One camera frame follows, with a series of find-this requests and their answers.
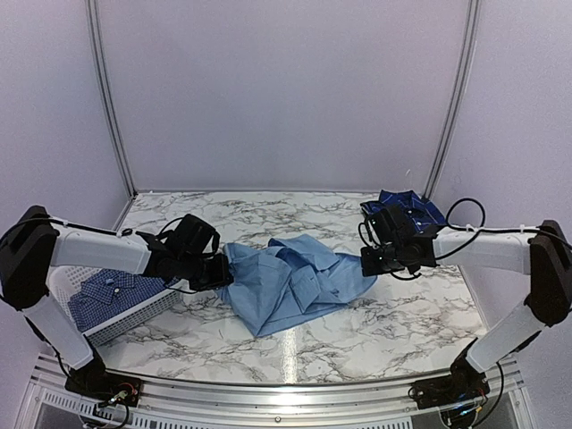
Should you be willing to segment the light blue long sleeve shirt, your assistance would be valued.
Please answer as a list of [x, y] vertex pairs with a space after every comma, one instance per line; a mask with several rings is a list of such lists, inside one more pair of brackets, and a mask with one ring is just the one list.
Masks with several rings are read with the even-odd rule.
[[233, 282], [218, 298], [255, 337], [343, 309], [377, 280], [362, 274], [358, 256], [336, 253], [307, 234], [274, 238], [261, 249], [228, 243], [223, 253]]

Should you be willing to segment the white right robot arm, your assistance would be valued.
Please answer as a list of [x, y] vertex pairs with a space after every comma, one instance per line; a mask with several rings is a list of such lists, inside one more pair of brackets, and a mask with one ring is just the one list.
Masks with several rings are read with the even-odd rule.
[[416, 231], [403, 219], [376, 215], [358, 227], [365, 276], [423, 267], [460, 269], [487, 331], [454, 358], [448, 374], [412, 384], [421, 408], [475, 399], [489, 392], [487, 371], [529, 345], [571, 310], [571, 245], [554, 220], [508, 228], [431, 225]]

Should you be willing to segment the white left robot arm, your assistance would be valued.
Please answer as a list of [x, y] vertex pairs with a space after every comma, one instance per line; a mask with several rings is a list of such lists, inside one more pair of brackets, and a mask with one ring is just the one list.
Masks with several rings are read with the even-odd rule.
[[227, 256], [220, 253], [220, 235], [192, 214], [159, 233], [107, 231], [50, 216], [31, 206], [1, 238], [1, 299], [23, 314], [37, 336], [50, 345], [59, 362], [68, 365], [65, 388], [99, 400], [102, 406], [138, 405], [143, 382], [107, 370], [96, 350], [102, 333], [110, 338], [115, 324], [131, 323], [153, 304], [171, 298], [163, 288], [153, 298], [80, 331], [68, 302], [80, 283], [103, 269], [156, 278], [163, 285], [185, 280], [193, 292], [216, 290], [232, 282]]

